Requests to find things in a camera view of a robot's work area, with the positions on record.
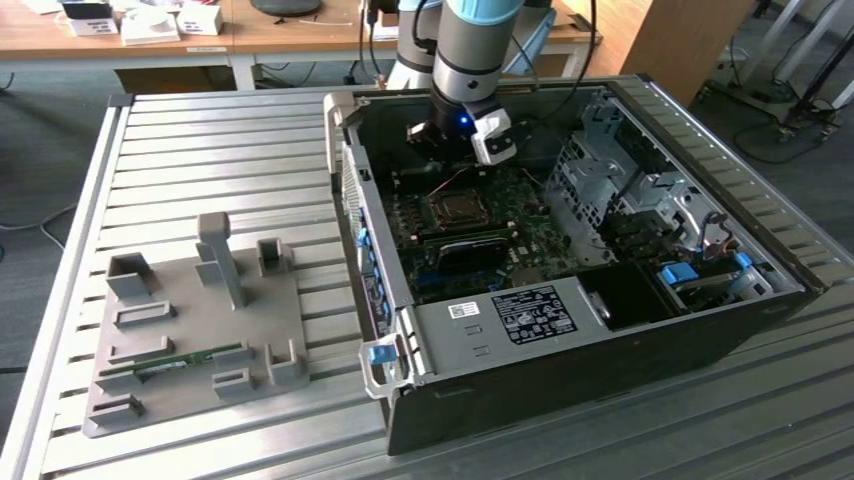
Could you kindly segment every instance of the warning label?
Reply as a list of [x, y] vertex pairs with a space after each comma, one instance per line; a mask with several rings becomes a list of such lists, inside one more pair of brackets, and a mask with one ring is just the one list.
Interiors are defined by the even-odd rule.
[[578, 330], [553, 287], [499, 295], [492, 303], [516, 345]]

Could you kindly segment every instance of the table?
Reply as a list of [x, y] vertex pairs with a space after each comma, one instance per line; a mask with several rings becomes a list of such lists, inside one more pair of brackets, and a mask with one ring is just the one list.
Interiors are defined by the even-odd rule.
[[[563, 0], [590, 15], [590, 0]], [[591, 75], [644, 73], [688, 105], [712, 73], [752, 0], [598, 0], [604, 35]]]
[[[257, 64], [359, 58], [357, 4], [355, 0], [324, 0], [319, 14], [301, 19], [351, 25], [312, 25], [300, 19], [273, 25], [275, 17], [255, 10], [248, 0], [220, 0], [225, 26], [219, 36], [184, 35], [181, 42], [122, 47], [117, 35], [74, 37], [53, 23], [53, 15], [33, 14], [18, 0], [0, 0], [0, 71], [227, 65], [237, 90], [253, 90], [252, 67]], [[553, 29], [543, 54], [567, 55], [564, 76], [578, 74], [587, 42], [588, 33], [574, 26]], [[396, 41], [375, 42], [376, 57], [393, 59], [396, 46]]]
[[[315, 88], [116, 98], [106, 110], [24, 380], [0, 478], [836, 478], [854, 471], [854, 259], [636, 78], [620, 84], [830, 292], [711, 367], [468, 441], [384, 455], [328, 186]], [[176, 190], [175, 186], [187, 188]], [[161, 195], [110, 197], [117, 189]], [[303, 390], [97, 439], [80, 432], [108, 257], [193, 256], [192, 216], [232, 214], [232, 248], [295, 247], [312, 382]]]

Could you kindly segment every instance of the white box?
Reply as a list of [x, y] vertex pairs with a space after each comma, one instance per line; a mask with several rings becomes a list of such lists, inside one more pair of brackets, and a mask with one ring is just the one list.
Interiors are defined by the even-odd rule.
[[77, 37], [86, 35], [110, 35], [118, 33], [114, 18], [68, 19], [68, 26]]
[[121, 20], [121, 45], [126, 47], [147, 43], [180, 42], [175, 16], [171, 13], [163, 13], [163, 15], [161, 19], [156, 18], [157, 23], [153, 26], [151, 22], [153, 17], [134, 21], [133, 17], [126, 15]]
[[177, 29], [189, 35], [219, 35], [223, 12], [217, 5], [187, 4], [177, 14]]

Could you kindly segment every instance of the circuit board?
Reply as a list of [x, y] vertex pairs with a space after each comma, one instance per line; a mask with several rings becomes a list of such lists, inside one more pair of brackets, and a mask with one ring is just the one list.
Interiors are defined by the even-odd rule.
[[563, 277], [579, 268], [543, 182], [512, 166], [468, 168], [425, 193], [384, 196], [417, 305]]

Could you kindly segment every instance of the wooden desk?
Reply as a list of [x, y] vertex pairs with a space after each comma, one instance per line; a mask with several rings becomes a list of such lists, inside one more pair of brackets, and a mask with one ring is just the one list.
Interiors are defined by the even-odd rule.
[[[245, 71], [252, 65], [263, 63], [313, 62], [335, 60], [356, 60], [359, 58], [359, 13], [357, 0], [323, 0], [321, 10], [316, 16], [288, 19], [275, 24], [275, 18], [255, 10], [248, 0], [232, 0], [235, 21], [235, 55], [232, 66]], [[555, 2], [559, 14], [565, 15], [570, 9]], [[548, 65], [549, 75], [572, 77], [578, 75], [582, 60], [587, 54], [590, 33], [574, 25], [561, 25], [552, 29], [543, 50], [547, 59], [537, 61]], [[373, 50], [377, 59], [396, 57], [396, 40], [376, 41]], [[364, 38], [364, 57], [368, 58], [367, 31]], [[251, 89], [253, 81], [244, 74], [235, 77], [237, 89]]]
[[[225, 21], [219, 36], [183, 35], [181, 42], [122, 47], [118, 35], [74, 37], [53, 22], [54, 15], [36, 15], [18, 0], [0, 0], [0, 71], [228, 65], [237, 89], [252, 90], [257, 64], [359, 58], [357, 0], [324, 0], [316, 17], [301, 19], [317, 24], [288, 19], [275, 25], [276, 18], [255, 10], [249, 0], [220, 0], [219, 5]], [[559, 2], [557, 8], [568, 11]], [[574, 26], [555, 27], [543, 53], [563, 56], [556, 73], [578, 73], [587, 41], [588, 33]], [[376, 57], [393, 59], [396, 47], [396, 41], [376, 41]]]
[[[590, 0], [563, 3], [590, 18]], [[604, 39], [590, 74], [646, 73], [687, 105], [751, 5], [752, 0], [598, 0]]]
[[232, 0], [220, 0], [225, 25], [217, 36], [184, 35], [180, 42], [124, 47], [118, 35], [76, 37], [68, 25], [56, 24], [56, 14], [36, 15], [18, 0], [0, 0], [0, 60], [56, 58], [147, 57], [183, 53], [231, 52]]

